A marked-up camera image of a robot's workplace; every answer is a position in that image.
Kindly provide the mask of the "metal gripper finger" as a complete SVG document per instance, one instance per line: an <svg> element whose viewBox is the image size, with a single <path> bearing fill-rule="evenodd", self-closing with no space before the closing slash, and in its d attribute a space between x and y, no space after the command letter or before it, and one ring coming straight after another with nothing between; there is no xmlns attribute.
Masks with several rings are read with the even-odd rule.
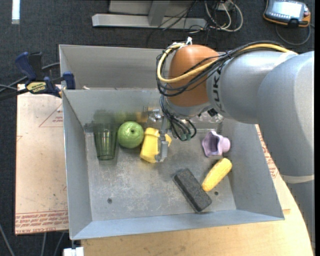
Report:
<svg viewBox="0 0 320 256"><path fill-rule="evenodd" d="M155 155L155 161L157 163L163 162L168 157L169 142L166 136L161 134L157 140L157 153Z"/></svg>

